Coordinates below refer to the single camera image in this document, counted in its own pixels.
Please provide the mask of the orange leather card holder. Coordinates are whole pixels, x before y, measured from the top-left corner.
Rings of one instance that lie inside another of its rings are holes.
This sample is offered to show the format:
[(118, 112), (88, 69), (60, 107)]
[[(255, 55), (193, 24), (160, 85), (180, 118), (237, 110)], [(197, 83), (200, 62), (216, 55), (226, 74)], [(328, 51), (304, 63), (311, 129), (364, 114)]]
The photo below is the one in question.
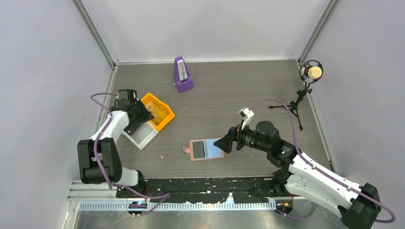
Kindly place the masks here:
[[(221, 159), (225, 157), (225, 152), (221, 149), (215, 147), (213, 143), (220, 138), (207, 138), (207, 139), (195, 139), (189, 141), (188, 147), (183, 147), (183, 152), (190, 155), (191, 161), (202, 161), (202, 160), (211, 160), (211, 159)], [(194, 159), (193, 158), (193, 147), (192, 143), (194, 141), (204, 141), (204, 148), (205, 148), (205, 158), (202, 159)]]

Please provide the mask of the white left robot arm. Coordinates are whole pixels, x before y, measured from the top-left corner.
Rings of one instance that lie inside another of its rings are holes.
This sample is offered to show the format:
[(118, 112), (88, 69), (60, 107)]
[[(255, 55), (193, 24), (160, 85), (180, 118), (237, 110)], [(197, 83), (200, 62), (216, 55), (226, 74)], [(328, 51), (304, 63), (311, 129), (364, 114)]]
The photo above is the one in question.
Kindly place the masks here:
[(105, 105), (90, 98), (108, 113), (100, 129), (89, 139), (77, 144), (80, 179), (84, 184), (107, 183), (127, 186), (134, 197), (146, 193), (146, 182), (141, 171), (125, 168), (120, 160), (116, 143), (122, 133), (133, 135), (144, 123), (153, 119), (153, 115), (137, 96), (133, 89), (121, 89), (115, 95), (114, 105)]

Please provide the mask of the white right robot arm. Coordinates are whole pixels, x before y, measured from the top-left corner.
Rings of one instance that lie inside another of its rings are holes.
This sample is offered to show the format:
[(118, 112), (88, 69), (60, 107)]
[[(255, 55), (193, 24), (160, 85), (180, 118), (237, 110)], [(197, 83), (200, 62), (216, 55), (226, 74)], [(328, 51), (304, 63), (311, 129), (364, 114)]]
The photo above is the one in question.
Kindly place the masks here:
[(279, 195), (304, 197), (340, 217), (350, 229), (370, 229), (381, 207), (371, 201), (379, 200), (375, 186), (361, 186), (341, 177), (311, 159), (296, 146), (283, 140), (270, 121), (261, 121), (255, 130), (241, 125), (230, 127), (228, 133), (214, 142), (226, 153), (244, 146), (266, 152), (267, 159), (279, 169), (273, 173), (273, 191)]

